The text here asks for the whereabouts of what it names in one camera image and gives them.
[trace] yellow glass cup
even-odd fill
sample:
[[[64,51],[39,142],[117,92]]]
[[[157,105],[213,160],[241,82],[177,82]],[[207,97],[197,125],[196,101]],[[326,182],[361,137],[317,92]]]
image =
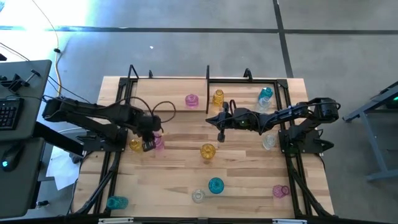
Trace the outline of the yellow glass cup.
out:
[[[224,92],[222,90],[216,90],[213,95],[213,104],[217,106],[222,106],[224,103]]]
[[[130,149],[134,152],[142,152],[142,143],[140,139],[133,139],[129,143]]]
[[[216,154],[216,148],[212,144],[204,144],[200,149],[200,154],[205,159],[211,159]]]

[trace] concrete floor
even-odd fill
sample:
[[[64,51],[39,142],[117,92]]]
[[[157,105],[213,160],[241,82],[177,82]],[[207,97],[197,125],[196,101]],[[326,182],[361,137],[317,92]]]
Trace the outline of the concrete floor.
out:
[[[30,1],[22,1],[25,9],[21,9],[21,1],[6,3],[0,26],[26,26],[28,31],[0,30],[0,42],[31,60],[53,60],[54,33],[38,31],[48,27],[47,21]],[[36,2],[59,26],[277,28],[272,0]],[[398,2],[393,0],[279,0],[279,4],[285,29],[398,29],[394,12]],[[97,100],[102,77],[127,75],[130,63],[140,75],[151,69],[154,75],[204,76],[210,64],[214,76],[238,77],[249,67],[255,77],[286,77],[278,34],[58,32],[58,36],[62,83],[91,102]],[[341,103],[341,116],[397,81],[396,37],[286,35],[294,77],[305,79],[309,98],[327,96]],[[2,49],[0,53],[10,61],[20,60]],[[55,90],[49,85],[46,94],[54,95]],[[72,127],[46,124],[55,130]],[[335,143],[324,157],[335,213],[343,218],[397,222],[398,178],[365,180],[365,175],[378,169],[361,122],[339,120],[324,128],[323,138]],[[69,187],[57,192],[54,182],[45,183],[39,199],[46,198],[52,205],[29,211],[25,217],[65,214],[71,191]]]

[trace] keyboard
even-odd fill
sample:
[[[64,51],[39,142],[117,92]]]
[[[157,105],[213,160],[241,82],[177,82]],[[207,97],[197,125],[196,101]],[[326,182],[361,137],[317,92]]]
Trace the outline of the keyboard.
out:
[[[17,127],[23,104],[22,98],[0,98],[0,131]]]

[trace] yellow cable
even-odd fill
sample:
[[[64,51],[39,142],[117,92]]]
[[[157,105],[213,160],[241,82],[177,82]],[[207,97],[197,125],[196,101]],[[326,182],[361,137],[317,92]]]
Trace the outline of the yellow cable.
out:
[[[56,36],[56,38],[57,38],[57,49],[59,49],[59,44],[60,44],[60,42],[59,42],[59,38],[58,38],[57,31],[55,31],[54,26],[52,25],[50,19],[44,14],[43,10],[36,4],[36,2],[35,2],[34,0],[32,0],[32,2],[33,2],[33,3],[36,5],[36,7],[40,10],[40,12],[42,12],[43,16],[47,19],[47,21],[48,21],[49,24],[51,25],[52,30],[54,30],[55,36]],[[59,74],[59,72],[58,72],[58,52],[55,52],[55,64],[54,64],[54,68],[55,68],[55,74],[57,74],[57,80],[58,80],[58,83],[59,83],[57,96],[60,96],[61,90],[62,90],[62,84],[61,84],[61,76],[60,76],[60,74]]]

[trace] wooden tabletop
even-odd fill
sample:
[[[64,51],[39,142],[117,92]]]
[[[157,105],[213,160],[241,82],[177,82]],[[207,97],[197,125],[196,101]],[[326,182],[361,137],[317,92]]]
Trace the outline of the wooden tabletop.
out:
[[[99,105],[110,105],[116,99],[120,77],[104,77],[98,98]],[[140,80],[134,84],[132,95],[140,96]],[[304,80],[287,79],[292,104],[308,101]],[[234,99],[237,107],[256,109],[256,98],[264,84],[211,84],[210,95],[222,89],[225,101]],[[282,106],[286,107],[282,94]],[[275,97],[267,113],[276,110]],[[128,217],[223,217],[223,218],[293,218],[292,198],[275,198],[274,185],[289,185],[284,155],[280,152],[275,126],[262,136],[250,131],[226,130],[224,143],[217,141],[218,130],[205,122],[217,115],[220,108],[210,102],[209,113],[178,111],[164,128],[165,149],[139,154],[126,150],[122,154],[115,195],[129,199],[125,210],[114,210],[114,216]],[[169,111],[158,112],[162,120],[172,116]],[[265,134],[276,136],[276,145],[270,151],[262,146]],[[129,139],[136,138],[129,134]],[[204,144],[216,147],[210,161],[200,155]],[[76,186],[74,208],[80,208],[93,193],[100,179],[103,152],[94,152],[84,162]],[[321,160],[312,154],[302,155],[308,188],[325,210],[333,213],[328,184]],[[224,181],[225,189],[219,195],[211,194],[208,182],[213,177]],[[192,192],[202,189],[206,199],[192,200]],[[300,208],[304,211],[302,193],[298,189]],[[104,190],[102,209],[108,188]]]

